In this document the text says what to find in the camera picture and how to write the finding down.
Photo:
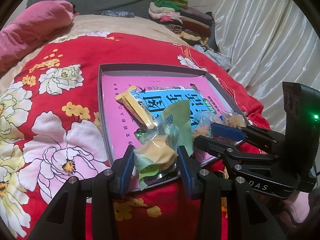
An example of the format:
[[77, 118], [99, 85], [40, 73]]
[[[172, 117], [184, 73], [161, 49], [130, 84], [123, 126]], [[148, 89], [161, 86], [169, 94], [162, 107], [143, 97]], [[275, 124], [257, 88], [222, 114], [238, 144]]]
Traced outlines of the right hand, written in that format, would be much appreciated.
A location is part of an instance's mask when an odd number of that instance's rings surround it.
[[308, 193], [295, 191], [283, 204], [279, 218], [288, 228], [295, 228], [306, 221], [310, 212]]

